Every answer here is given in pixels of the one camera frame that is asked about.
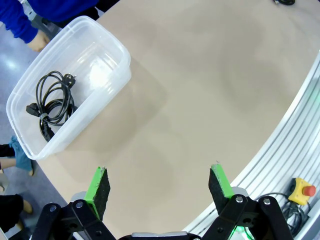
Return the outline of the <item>person's right hand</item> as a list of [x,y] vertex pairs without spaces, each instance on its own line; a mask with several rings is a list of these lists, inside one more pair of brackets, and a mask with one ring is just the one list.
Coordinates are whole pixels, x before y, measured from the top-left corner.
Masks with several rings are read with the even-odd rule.
[[38,30],[36,36],[27,46],[35,52],[41,52],[50,42],[48,36],[41,30]]

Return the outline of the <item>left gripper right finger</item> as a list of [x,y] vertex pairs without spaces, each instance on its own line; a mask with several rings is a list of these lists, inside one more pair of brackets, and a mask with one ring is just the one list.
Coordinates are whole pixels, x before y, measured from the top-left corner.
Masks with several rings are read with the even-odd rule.
[[267,195],[255,201],[234,193],[220,164],[211,166],[208,188],[218,217],[203,235],[203,240],[228,240],[237,227],[248,228],[255,240],[293,238],[277,200]]

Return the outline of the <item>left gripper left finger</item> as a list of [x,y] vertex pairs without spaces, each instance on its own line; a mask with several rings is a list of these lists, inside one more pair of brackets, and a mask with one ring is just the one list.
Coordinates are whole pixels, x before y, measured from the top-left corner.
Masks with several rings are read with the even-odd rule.
[[84,232],[90,240],[114,240],[102,222],[111,187],[107,169],[98,167],[83,199],[62,207],[48,203],[42,208],[32,240],[71,240]]

